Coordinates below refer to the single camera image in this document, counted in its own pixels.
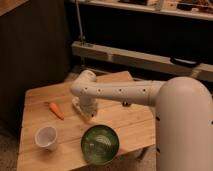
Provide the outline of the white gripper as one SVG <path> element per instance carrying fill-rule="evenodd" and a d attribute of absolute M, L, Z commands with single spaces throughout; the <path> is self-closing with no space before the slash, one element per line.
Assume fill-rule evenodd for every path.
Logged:
<path fill-rule="evenodd" d="M 96 101 L 91 101 L 89 104 L 81 104 L 80 109 L 85 118 L 91 119 L 97 115 L 98 105 Z"/>

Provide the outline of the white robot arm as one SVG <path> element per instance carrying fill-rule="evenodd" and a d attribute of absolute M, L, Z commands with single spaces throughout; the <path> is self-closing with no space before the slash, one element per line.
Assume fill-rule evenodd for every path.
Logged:
<path fill-rule="evenodd" d="M 101 83 L 90 70 L 71 84 L 73 103 L 88 116 L 107 99 L 155 109 L 156 171 L 213 171 L 213 97 L 200 81 Z"/>

